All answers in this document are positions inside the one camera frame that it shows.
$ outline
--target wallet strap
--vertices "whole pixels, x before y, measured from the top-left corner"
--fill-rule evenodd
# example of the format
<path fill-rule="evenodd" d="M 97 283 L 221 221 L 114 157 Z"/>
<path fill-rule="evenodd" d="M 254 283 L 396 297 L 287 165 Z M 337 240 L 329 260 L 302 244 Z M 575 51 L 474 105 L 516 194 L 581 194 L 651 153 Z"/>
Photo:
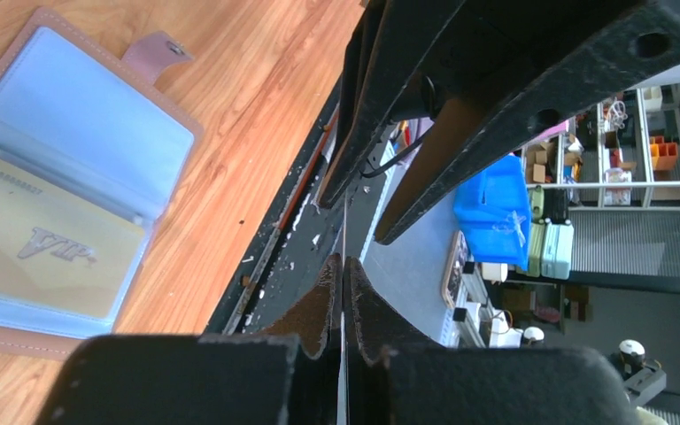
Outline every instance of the wallet strap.
<path fill-rule="evenodd" d="M 166 68 L 193 58 L 165 31 L 156 31 L 130 45 L 121 60 L 143 80 L 154 84 Z"/>

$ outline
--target pink leather cover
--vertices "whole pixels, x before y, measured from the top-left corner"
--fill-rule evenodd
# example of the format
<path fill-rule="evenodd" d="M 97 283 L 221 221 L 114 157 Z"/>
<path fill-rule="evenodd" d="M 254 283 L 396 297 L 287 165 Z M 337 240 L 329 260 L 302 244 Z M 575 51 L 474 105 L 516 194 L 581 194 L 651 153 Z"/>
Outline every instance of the pink leather cover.
<path fill-rule="evenodd" d="M 157 31 L 129 46 L 121 60 L 134 68 L 149 84 L 154 84 L 166 68 L 193 58 L 170 35 Z"/>
<path fill-rule="evenodd" d="M 195 143 L 201 138 L 204 132 L 202 126 L 152 86 L 152 83 L 168 66 L 192 59 L 192 56 L 166 33 L 153 33 L 132 44 L 124 55 L 124 60 L 121 60 L 52 9 L 41 7 L 35 11 L 0 58 L 0 80 L 38 27 L 53 29 L 113 71 L 128 85 L 145 95 L 160 109 L 187 128 L 194 135 Z M 143 264 L 136 270 L 136 275 L 139 275 L 142 269 Z M 129 289 L 124 304 L 133 293 L 134 284 Z M 0 327 L 0 352 L 48 359 L 65 359 L 80 343 L 81 340 L 78 339 Z"/>

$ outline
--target black cable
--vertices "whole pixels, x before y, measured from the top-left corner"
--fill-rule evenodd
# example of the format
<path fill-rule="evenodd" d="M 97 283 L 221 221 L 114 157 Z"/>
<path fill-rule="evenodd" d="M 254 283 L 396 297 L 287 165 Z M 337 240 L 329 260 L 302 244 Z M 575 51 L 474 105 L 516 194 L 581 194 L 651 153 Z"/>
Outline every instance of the black cable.
<path fill-rule="evenodd" d="M 415 142 L 411 143 L 409 146 L 406 146 L 402 151 L 398 152 L 397 155 L 392 157 L 389 161 L 385 162 L 384 164 L 380 165 L 379 168 L 373 168 L 371 164 L 371 173 L 361 173 L 362 177 L 365 177 L 367 179 L 373 179 L 379 175 L 382 175 L 385 171 L 389 170 L 392 168 L 394 165 L 396 165 L 398 162 L 402 161 L 405 159 L 408 155 L 411 154 L 411 152 L 415 151 L 415 149 L 419 146 L 421 146 L 421 143 L 423 143 L 423 139 L 426 138 L 426 135 L 429 133 L 428 130 L 426 130 L 426 133 L 420 135 L 417 139 L 415 139 Z"/>

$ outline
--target blue bin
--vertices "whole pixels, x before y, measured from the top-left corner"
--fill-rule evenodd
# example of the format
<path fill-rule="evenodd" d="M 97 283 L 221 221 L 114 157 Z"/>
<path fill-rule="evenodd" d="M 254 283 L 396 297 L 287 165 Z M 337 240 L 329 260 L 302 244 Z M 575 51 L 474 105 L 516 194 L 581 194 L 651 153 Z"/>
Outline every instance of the blue bin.
<path fill-rule="evenodd" d="M 531 210 L 519 158 L 508 155 L 462 183 L 453 209 L 475 261 L 528 267 Z"/>

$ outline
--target shelving unit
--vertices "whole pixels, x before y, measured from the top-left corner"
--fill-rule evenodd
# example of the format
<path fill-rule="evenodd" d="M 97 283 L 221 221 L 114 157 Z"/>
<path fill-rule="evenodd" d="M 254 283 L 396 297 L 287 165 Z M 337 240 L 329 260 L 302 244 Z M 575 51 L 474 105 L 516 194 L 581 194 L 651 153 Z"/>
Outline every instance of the shelving unit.
<path fill-rule="evenodd" d="M 555 183 L 546 183 L 545 188 L 563 188 L 575 191 L 574 198 L 579 199 L 580 205 L 572 206 L 574 210 L 591 211 L 619 211 L 619 210 L 648 210 L 648 211 L 680 211 L 680 84 L 668 86 L 663 90 L 670 96 L 663 97 L 660 110 L 649 110 L 642 100 L 643 89 L 636 89 L 636 108 L 627 111 L 634 118 L 634 143 L 621 145 L 619 161 L 635 162 L 637 166 L 630 170 L 631 182 L 608 182 L 607 171 L 611 167 L 611 150 L 606 147 L 607 123 L 603 114 L 603 104 L 597 104 L 595 109 L 596 134 L 594 141 L 581 140 L 585 151 L 583 166 L 577 182 L 565 182 L 563 155 L 556 155 Z M 574 134 L 574 120 L 570 123 L 568 132 L 559 135 L 557 152 L 564 152 L 569 134 Z M 678 159 L 676 166 L 670 171 L 653 170 L 652 148 L 650 134 L 666 133 L 667 140 L 676 139 Z M 595 150 L 590 143 L 595 142 Z M 624 190 L 628 193 L 629 202 L 614 205 L 611 202 L 612 190 Z"/>

